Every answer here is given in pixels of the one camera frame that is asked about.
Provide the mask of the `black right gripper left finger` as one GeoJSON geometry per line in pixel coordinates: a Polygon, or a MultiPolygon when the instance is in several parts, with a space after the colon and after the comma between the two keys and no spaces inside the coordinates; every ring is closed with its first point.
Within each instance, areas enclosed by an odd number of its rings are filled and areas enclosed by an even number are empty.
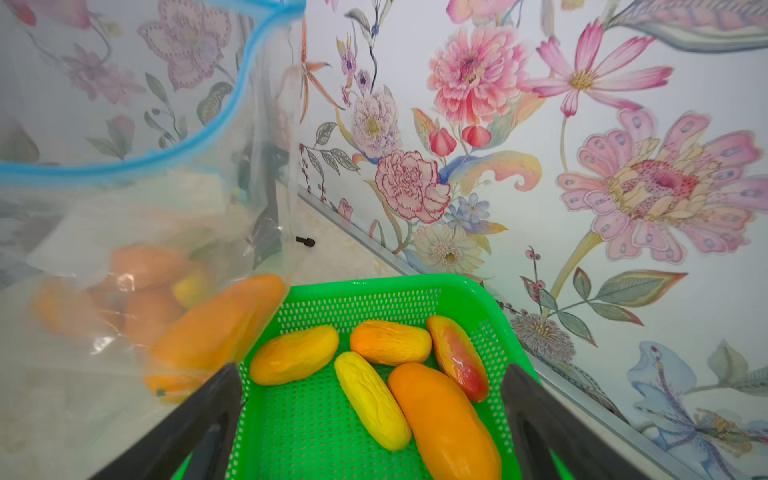
{"type": "Polygon", "coordinates": [[[214,374],[153,430],[95,473],[95,479],[223,479],[243,403],[236,364],[214,374]]]}

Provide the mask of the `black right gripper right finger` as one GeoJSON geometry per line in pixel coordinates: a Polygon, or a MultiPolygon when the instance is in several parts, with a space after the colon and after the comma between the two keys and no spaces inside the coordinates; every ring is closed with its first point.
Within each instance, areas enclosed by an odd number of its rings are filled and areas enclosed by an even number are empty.
{"type": "Polygon", "coordinates": [[[501,397],[524,479],[644,479],[532,376],[510,364],[501,397]]]}

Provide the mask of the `orange mango front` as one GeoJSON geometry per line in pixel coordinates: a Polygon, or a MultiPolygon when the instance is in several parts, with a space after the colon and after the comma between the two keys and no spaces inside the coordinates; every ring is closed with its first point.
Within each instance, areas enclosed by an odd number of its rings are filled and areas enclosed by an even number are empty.
{"type": "Polygon", "coordinates": [[[412,430],[434,479],[499,479],[500,454],[488,429],[460,387],[419,363],[396,367],[388,387],[412,430]]]}

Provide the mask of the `clear zip-top bag blue zipper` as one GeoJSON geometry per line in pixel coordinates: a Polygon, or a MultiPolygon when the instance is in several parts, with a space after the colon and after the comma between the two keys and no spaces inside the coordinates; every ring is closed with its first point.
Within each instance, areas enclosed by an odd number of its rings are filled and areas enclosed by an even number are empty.
{"type": "Polygon", "coordinates": [[[182,172],[69,207],[32,251],[45,274],[28,311],[53,334],[147,348],[217,285],[210,251],[244,210],[218,174],[182,172]]]}

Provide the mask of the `orange mango back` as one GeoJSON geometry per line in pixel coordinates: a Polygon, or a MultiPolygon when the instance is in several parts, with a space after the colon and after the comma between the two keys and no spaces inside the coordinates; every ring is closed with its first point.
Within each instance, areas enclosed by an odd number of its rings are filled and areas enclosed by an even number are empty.
{"type": "Polygon", "coordinates": [[[148,351],[144,382],[167,403],[180,403],[255,345],[290,285],[263,274],[233,284],[187,311],[148,351]]]}

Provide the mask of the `large orange mango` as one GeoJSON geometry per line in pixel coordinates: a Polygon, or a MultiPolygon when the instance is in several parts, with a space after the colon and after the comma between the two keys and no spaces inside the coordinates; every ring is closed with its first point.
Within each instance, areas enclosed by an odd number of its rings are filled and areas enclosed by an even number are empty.
{"type": "Polygon", "coordinates": [[[186,255],[177,248],[133,244],[115,250],[110,257],[104,284],[118,291],[134,292],[179,279],[189,268],[186,255]]]}

